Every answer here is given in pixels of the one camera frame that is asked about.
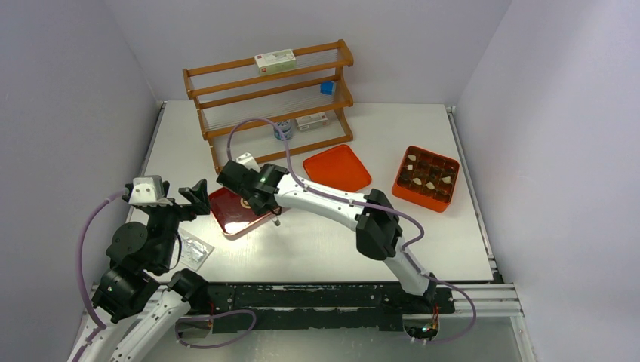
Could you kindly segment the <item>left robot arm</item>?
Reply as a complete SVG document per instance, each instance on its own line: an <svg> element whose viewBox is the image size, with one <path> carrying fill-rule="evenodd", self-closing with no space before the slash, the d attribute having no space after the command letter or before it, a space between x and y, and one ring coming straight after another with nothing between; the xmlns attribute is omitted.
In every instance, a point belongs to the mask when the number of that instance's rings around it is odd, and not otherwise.
<svg viewBox="0 0 640 362"><path fill-rule="evenodd" d="M208 282L185 268L172 276L155 310L134 324L161 286L156 277L171 270L180 224L211 212L206 179L179 189L188 204L168 197L169 187L170 183L158 175L137 177L104 198L82 226L75 252L76 282L90 320L73 347L70 361L139 360L180 318L208 306ZM148 221L126 222L116 229L106 249L109 269L90 295L82 268L85 237L97 214L118 198L143 211Z"/></svg>

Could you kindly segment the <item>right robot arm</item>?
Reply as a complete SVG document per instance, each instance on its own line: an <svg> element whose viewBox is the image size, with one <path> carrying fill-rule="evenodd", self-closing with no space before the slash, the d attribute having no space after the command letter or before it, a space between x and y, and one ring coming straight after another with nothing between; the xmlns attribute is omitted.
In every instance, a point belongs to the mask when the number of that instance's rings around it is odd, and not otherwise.
<svg viewBox="0 0 640 362"><path fill-rule="evenodd" d="M355 232L361 255L383 262L407 293L409 306L425 312L435 304L435 282L414 260L399 224L403 213L386 195L373 189L367 194L345 192L304 181L285 167L265 164L260 169L228 161L217 183L247 201L256 214L277 207L299 209L333 220Z"/></svg>

